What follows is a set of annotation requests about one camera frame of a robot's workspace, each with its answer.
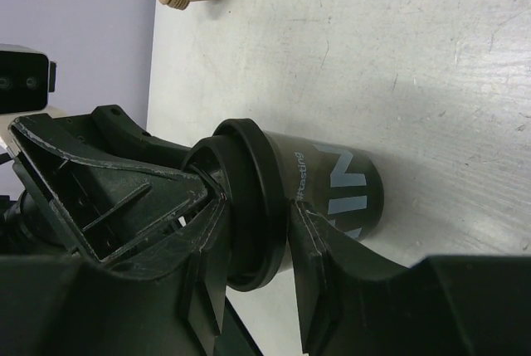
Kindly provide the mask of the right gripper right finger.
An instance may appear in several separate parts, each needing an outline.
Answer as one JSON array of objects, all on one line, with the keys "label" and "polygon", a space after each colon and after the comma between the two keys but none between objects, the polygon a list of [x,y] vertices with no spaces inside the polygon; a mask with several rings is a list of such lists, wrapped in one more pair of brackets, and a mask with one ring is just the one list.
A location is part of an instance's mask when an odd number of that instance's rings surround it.
[{"label": "right gripper right finger", "polygon": [[293,202],[290,215],[306,354],[529,354],[528,257],[428,256],[405,267],[306,202]]}]

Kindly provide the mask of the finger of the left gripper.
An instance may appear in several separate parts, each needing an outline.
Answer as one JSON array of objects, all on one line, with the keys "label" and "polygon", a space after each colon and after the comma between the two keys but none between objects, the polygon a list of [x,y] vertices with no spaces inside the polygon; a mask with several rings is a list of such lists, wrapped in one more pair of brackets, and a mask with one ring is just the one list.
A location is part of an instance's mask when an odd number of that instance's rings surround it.
[{"label": "finger of the left gripper", "polygon": [[198,167],[184,166],[189,148],[152,136],[119,106],[99,106],[90,117],[109,148],[92,158],[91,166],[146,173],[160,178],[207,176]]},{"label": "finger of the left gripper", "polygon": [[25,193],[7,213],[27,253],[64,252],[118,265],[185,227],[209,203],[205,178],[160,178],[90,165],[108,145],[91,118],[18,117],[9,126]]}]

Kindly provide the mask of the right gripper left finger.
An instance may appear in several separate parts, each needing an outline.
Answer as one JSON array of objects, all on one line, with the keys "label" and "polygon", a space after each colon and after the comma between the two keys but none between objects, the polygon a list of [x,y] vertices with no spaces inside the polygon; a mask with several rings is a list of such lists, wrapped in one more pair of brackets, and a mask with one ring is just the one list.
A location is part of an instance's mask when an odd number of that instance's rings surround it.
[{"label": "right gripper left finger", "polygon": [[111,269],[21,251],[18,226],[1,223],[2,354],[213,354],[225,308],[225,203]]}]

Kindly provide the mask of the black cup lid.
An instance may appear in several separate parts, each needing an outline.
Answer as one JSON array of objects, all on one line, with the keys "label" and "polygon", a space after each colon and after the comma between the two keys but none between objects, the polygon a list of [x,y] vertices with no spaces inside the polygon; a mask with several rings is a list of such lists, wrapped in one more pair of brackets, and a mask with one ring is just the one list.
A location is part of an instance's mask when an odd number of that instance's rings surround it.
[{"label": "black cup lid", "polygon": [[222,190],[230,207],[227,284],[248,292],[280,269],[287,242],[287,201],[273,147],[251,119],[226,119],[186,155],[182,169]]}]

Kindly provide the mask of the black coffee cup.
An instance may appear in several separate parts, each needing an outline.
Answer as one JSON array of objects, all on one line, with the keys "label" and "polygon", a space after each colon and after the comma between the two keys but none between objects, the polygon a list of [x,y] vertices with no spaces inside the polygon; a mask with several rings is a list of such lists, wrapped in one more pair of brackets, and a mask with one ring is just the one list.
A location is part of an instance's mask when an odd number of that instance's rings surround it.
[{"label": "black coffee cup", "polygon": [[380,174],[352,147],[278,134],[250,123],[242,131],[250,164],[252,214],[247,251],[254,271],[274,275],[285,266],[289,204],[307,202],[330,226],[354,240],[379,223],[384,205]]}]

